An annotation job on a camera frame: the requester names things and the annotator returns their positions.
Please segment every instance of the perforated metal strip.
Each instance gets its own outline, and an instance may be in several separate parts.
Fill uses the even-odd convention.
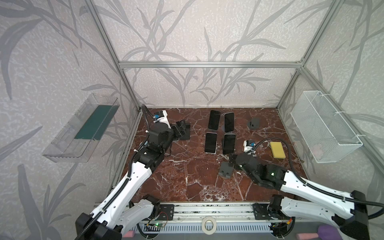
[[[269,233],[271,232],[270,223],[217,223],[215,233]],[[145,228],[145,224],[140,224],[144,233],[203,233],[201,223],[168,223],[164,228],[148,227],[152,232]],[[206,223],[207,230],[211,230],[212,223]],[[136,233],[139,233],[137,227],[134,227]]]

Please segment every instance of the pink object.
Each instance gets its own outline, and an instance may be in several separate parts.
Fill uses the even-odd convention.
[[[319,235],[317,233],[298,233],[296,234],[296,238],[298,240],[308,240],[318,238]]]
[[[123,237],[133,237],[135,235],[135,231],[128,231]]]
[[[296,234],[298,240],[309,240],[314,238],[321,238],[322,240],[343,240],[337,228],[331,225],[321,225],[317,233],[298,233]]]

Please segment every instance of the leaf pattern wallpaper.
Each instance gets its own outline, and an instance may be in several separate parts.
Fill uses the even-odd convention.
[[[0,0],[0,239],[73,239],[104,199],[135,110],[84,1]],[[87,163],[44,148],[89,94],[120,107]]]
[[[384,111],[381,106],[381,102],[384,101],[383,5],[383,0],[344,1],[306,64],[306,68],[382,154],[384,153]],[[307,175],[311,180],[326,186],[347,191],[356,189],[365,193],[367,200],[383,202],[384,177],[374,168],[361,149],[337,163],[318,164],[314,161],[290,116],[297,98],[305,90],[312,88],[305,77],[300,77],[280,113]],[[377,210],[377,207],[368,207],[369,213]],[[369,230],[371,239],[382,239],[384,218],[370,220]]]
[[[331,3],[94,2],[120,61],[299,61]],[[275,107],[276,96],[282,95],[293,72],[260,68],[125,69],[140,102],[167,107]]]

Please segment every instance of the pink handle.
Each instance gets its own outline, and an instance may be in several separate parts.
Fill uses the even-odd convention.
[[[319,235],[317,233],[298,233],[296,234],[296,238],[298,240],[308,240],[318,238]]]

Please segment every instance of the white wire mesh basket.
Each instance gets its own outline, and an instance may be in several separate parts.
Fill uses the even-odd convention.
[[[316,162],[338,162],[362,146],[340,112],[320,91],[304,91],[291,112]]]

